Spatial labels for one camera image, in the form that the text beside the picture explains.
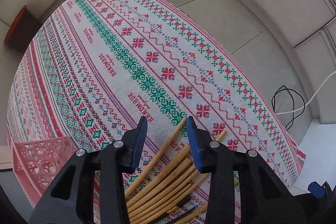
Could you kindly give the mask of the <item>black chopstick gold band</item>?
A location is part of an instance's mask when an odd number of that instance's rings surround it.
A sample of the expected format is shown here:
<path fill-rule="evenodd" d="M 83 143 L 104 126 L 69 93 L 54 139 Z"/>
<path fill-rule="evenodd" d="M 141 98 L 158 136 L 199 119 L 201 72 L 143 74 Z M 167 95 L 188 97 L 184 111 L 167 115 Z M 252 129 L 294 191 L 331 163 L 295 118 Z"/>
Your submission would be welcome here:
<path fill-rule="evenodd" d="M 185 206 L 185 204 L 187 204 L 189 201 L 191 200 L 191 196 L 185 196 L 185 198 L 183 200 L 181 200 L 179 203 L 177 203 L 172 209 L 170 209 L 169 211 L 163 213 L 163 215 L 161 215 L 160 217 L 158 217 L 158 219 L 155 221 L 158 222 L 164 218 L 166 218 L 167 216 L 175 213 L 178 209 L 182 208 Z"/>

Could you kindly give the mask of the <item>bamboo chopstick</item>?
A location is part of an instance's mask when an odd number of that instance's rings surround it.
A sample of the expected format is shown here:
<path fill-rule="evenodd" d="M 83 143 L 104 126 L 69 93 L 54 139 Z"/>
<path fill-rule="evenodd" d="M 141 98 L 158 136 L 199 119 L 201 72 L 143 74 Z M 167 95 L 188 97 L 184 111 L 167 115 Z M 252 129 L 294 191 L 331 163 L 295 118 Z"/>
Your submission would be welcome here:
<path fill-rule="evenodd" d="M 179 124 L 176 126 L 174 131 L 171 133 L 171 135 L 167 138 L 163 146 L 159 149 L 159 151 L 155 154 L 153 159 L 149 162 L 149 164 L 146 166 L 146 168 L 140 173 L 140 175 L 134 180 L 134 182 L 131 183 L 130 187 L 127 188 L 125 191 L 125 197 L 128 198 L 139 186 L 143 180 L 145 180 L 147 174 L 149 171 L 156 165 L 156 163 L 159 161 L 159 159 L 162 157 L 162 155 L 165 153 L 171 142 L 174 140 L 177 133 L 179 133 L 183 127 L 183 125 L 186 123 L 186 117 L 183 117 Z"/>
<path fill-rule="evenodd" d="M 189 153 L 190 146 L 186 144 L 183 149 L 177 154 L 177 156 L 169 162 L 167 166 L 157 175 L 155 178 L 147 184 L 139 193 L 137 193 L 133 198 L 131 198 L 127 203 L 127 208 L 130 208 L 136 202 L 138 202 L 142 197 L 147 195 L 155 186 L 157 186 Z"/>
<path fill-rule="evenodd" d="M 208 206 L 208 202 L 198 207 L 197 209 L 195 209 L 191 214 L 189 214 L 188 216 L 184 217 L 181 220 L 182 223 L 186 223 L 192 220 L 193 218 L 195 218 L 197 215 L 204 213 L 207 210 L 207 206 Z"/>
<path fill-rule="evenodd" d="M 174 180 L 171 184 L 169 184 L 165 189 L 161 191 L 156 191 L 155 194 L 151 194 L 150 197 L 145 198 L 144 202 L 141 202 L 141 205 L 136 209 L 131 209 L 129 212 L 130 221 L 135 221 L 136 219 L 142 217 L 149 210 L 153 210 L 156 207 L 159 207 L 170 198 L 174 197 L 176 194 L 181 195 L 180 191 L 187 185 L 190 184 L 191 179 L 196 176 L 198 171 L 194 165 L 190 166 L 190 168 L 179 178 Z"/>
<path fill-rule="evenodd" d="M 181 162 L 164 180 L 162 180 L 157 186 L 155 186 L 148 194 L 142 197 L 139 201 L 132 206 L 127 207 L 127 212 L 131 213 L 143 204 L 147 203 L 161 191 L 165 190 L 177 177 L 183 173 L 183 171 L 191 165 L 191 160 L 187 157 Z"/>

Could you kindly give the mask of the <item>embroidered patterned tablecloth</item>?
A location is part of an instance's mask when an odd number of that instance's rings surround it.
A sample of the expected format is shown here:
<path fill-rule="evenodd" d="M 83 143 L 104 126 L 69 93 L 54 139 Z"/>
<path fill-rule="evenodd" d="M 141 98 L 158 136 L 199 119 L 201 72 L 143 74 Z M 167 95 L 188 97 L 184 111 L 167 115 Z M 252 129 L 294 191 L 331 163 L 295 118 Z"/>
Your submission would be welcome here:
<path fill-rule="evenodd" d="M 138 168 L 122 172 L 122 137 L 147 118 Z M 125 191 L 183 117 L 206 130 L 215 170 L 130 221 L 126 203 L 188 144 L 186 123 L 145 180 Z M 66 0 L 31 40 L 11 85 L 9 144 L 70 137 L 77 150 L 30 223 L 307 223 L 290 187 L 305 155 L 253 82 L 197 23 L 165 0 Z"/>

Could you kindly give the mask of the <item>red-rimmed brown trash bin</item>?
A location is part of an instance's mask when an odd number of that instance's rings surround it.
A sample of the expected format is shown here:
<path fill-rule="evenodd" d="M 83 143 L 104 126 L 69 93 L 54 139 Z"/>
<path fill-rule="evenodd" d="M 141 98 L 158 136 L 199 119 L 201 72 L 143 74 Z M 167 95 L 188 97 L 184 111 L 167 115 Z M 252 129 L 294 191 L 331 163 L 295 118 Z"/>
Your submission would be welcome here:
<path fill-rule="evenodd" d="M 23 6 L 6 34 L 4 45 L 25 53 L 41 26 L 42 23 L 27 9 L 27 6 Z"/>

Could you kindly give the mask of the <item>pink plastic utensil basket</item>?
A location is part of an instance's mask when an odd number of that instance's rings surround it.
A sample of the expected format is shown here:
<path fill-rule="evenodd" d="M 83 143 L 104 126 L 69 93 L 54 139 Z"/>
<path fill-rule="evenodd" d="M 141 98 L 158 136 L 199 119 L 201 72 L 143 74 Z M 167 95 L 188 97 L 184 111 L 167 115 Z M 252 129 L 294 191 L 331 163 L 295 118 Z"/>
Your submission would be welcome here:
<path fill-rule="evenodd" d="M 13 172 L 32 206 L 76 150 L 68 136 L 11 143 Z"/>

